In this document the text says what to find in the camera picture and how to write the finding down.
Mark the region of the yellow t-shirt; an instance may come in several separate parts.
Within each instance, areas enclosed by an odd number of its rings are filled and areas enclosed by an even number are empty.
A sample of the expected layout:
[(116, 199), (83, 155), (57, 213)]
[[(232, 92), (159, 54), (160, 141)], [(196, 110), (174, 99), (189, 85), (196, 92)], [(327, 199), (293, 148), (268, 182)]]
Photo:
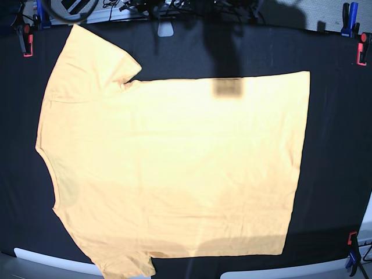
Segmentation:
[(75, 25), (36, 151), (53, 211), (105, 278), (154, 258), (280, 255), (298, 186), (310, 73), (138, 81), (125, 50)]

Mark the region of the blue clamp top right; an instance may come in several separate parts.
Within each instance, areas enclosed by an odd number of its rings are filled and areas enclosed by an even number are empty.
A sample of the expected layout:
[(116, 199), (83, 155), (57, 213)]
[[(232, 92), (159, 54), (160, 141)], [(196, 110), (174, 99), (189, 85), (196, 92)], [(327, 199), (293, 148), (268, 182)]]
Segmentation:
[(355, 38), (358, 35), (360, 24), (356, 22), (358, 3), (345, 2), (342, 7), (343, 27), (341, 35), (343, 37)]

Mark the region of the red black clamp right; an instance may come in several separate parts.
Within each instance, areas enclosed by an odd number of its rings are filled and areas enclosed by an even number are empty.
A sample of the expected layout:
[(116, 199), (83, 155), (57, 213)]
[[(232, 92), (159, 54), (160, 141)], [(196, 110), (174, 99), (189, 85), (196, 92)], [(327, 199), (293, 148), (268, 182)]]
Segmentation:
[(371, 46), (371, 33), (362, 33), (360, 42), (357, 46), (357, 59), (356, 63), (359, 66), (367, 65), (367, 54)]

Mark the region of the red blue clamp bottom right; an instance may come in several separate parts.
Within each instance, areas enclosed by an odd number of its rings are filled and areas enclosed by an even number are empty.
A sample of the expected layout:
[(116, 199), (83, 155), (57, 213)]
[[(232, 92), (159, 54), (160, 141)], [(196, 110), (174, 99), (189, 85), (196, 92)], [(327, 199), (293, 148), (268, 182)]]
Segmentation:
[(358, 270), (361, 260), (356, 231), (353, 231), (349, 234), (348, 245), (350, 250), (345, 268), (347, 271), (350, 271), (349, 276), (353, 277)]

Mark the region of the blue clamp top left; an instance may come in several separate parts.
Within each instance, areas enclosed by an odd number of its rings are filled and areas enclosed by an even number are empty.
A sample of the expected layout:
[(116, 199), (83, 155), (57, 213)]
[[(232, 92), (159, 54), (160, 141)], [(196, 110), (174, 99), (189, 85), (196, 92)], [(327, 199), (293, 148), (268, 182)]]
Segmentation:
[(51, 28), (50, 17), (44, 8), (43, 1), (33, 0), (33, 19), (39, 30)]

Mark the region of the red black clamp left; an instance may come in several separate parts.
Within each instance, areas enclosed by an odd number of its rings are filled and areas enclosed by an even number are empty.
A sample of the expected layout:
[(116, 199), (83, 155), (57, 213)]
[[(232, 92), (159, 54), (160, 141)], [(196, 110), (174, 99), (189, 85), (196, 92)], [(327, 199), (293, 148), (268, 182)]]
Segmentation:
[(16, 12), (16, 18), (12, 24), (20, 41), (23, 56), (29, 58), (33, 56), (33, 34), (29, 23), (24, 21), (26, 17), (23, 14), (25, 4), (21, 2), (19, 10)]

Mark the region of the red black clamp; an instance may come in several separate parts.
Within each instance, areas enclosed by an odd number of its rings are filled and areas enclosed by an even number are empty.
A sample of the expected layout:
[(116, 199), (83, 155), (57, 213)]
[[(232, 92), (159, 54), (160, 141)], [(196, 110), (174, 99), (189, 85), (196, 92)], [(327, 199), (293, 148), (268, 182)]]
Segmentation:
[(29, 58), (33, 56), (33, 34), (29, 23), (24, 21), (26, 17), (23, 14), (25, 4), (21, 2), (19, 10), (16, 12), (16, 18), (12, 24), (20, 41), (23, 56)]
[(357, 59), (356, 63), (359, 66), (367, 65), (367, 54), (371, 46), (371, 33), (362, 33), (360, 42), (357, 46)]

